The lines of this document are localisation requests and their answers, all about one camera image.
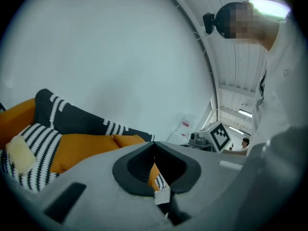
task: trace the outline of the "white panel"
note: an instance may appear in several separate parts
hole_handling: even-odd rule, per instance
[[[235,92],[235,93],[240,94],[240,95],[247,97],[247,98],[254,99],[254,97],[255,97],[255,94],[253,92],[247,91],[247,90],[244,90],[244,89],[241,89],[241,88],[238,88],[238,87],[220,84],[219,88],[226,90],[226,91],[229,91],[229,92]]]
[[[247,116],[245,116],[243,114],[240,114],[240,113],[238,113],[238,112],[236,112],[234,110],[227,109],[225,107],[220,107],[220,110],[225,112],[225,113],[227,113],[227,114],[229,114],[229,115],[231,115],[231,116],[234,116],[235,118],[238,118],[238,119],[240,119],[240,120],[242,120],[244,122],[246,122],[246,121],[248,121],[250,123],[252,122],[252,119],[250,117],[247,117]]]
[[[213,78],[214,78],[214,82],[215,82],[215,88],[217,90],[217,105],[218,105],[218,118],[220,116],[220,98],[219,98],[219,92],[218,92],[218,75],[217,75],[217,68],[216,68],[216,53],[211,49],[210,45],[208,44],[208,42],[204,39],[205,36],[205,31],[204,31],[204,26],[200,25],[200,23],[198,22],[199,19],[197,19],[198,17],[202,17],[203,16],[203,12],[201,12],[200,15],[194,14],[194,12],[190,9],[190,7],[188,6],[188,3],[191,3],[191,1],[189,0],[177,0],[178,3],[180,4],[180,6],[184,9],[184,11],[187,13],[187,15],[190,17],[192,23],[194,24],[197,33],[202,36],[203,38],[201,39],[205,49],[206,49],[206,53],[209,57],[211,66],[212,66],[212,70],[213,70]]]
[[[227,124],[228,126],[232,126],[236,129],[240,129],[246,133],[251,134],[251,123],[248,125],[247,123],[243,122],[243,120],[235,118],[229,114],[221,112],[220,120]]]
[[[212,112],[212,107],[211,107],[211,102],[208,103],[208,106],[205,109],[205,112],[199,122],[199,124],[197,125],[195,131],[200,131],[202,129],[202,127],[204,126],[205,122],[208,120],[208,117],[210,116]]]
[[[48,88],[164,141],[184,114],[200,120],[214,93],[200,45],[170,0],[28,0],[5,38],[7,108]]]
[[[228,2],[243,0],[184,0],[200,26],[202,16],[207,13],[216,14],[222,5]],[[212,68],[215,69],[220,84],[231,85],[254,92],[261,79],[266,64],[266,51],[258,45],[234,45],[225,40],[214,30],[211,37],[203,40],[209,53]],[[219,91],[220,106],[232,110],[243,109],[252,112],[253,101],[236,93]],[[241,123],[247,129],[250,125],[231,115],[229,120]]]

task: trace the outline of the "black slot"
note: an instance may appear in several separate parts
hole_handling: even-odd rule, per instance
[[[188,192],[201,175],[198,162],[160,142],[155,143],[155,163],[174,193]]]
[[[174,192],[170,193],[170,203],[169,203],[169,213],[168,219],[173,223],[173,225],[179,225],[182,222],[185,222],[191,218],[186,212],[180,211],[178,204],[174,198]]]
[[[87,186],[82,183],[72,183],[45,209],[44,213],[53,220],[63,223],[65,217],[73,208],[86,187]]]
[[[154,197],[154,189],[147,184],[154,164],[153,145],[154,142],[149,142],[124,155],[112,168],[117,183],[130,194]]]

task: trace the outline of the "couch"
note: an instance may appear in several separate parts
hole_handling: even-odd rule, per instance
[[[16,187],[16,182],[23,190],[38,193],[60,175],[50,172],[51,163],[62,136],[69,134],[138,135],[143,141],[154,141],[153,134],[90,114],[72,106],[48,89],[43,89],[36,94],[34,99],[0,114],[1,171],[6,173],[6,178],[14,181],[14,188],[18,191],[20,189]],[[20,175],[16,172],[14,164],[4,151],[6,144],[16,135],[24,137],[38,160],[38,164],[27,175]]]

